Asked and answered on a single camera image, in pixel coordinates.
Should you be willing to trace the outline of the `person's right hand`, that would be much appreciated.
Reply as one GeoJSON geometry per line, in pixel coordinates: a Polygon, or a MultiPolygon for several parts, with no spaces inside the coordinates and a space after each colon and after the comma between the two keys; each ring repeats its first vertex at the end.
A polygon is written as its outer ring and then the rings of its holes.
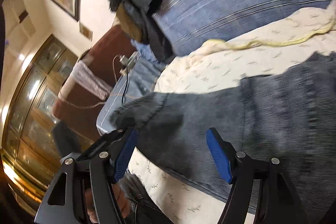
{"type": "Polygon", "coordinates": [[[118,184],[106,188],[88,188],[84,192],[85,206],[91,223],[126,223],[131,205],[118,184]]]}

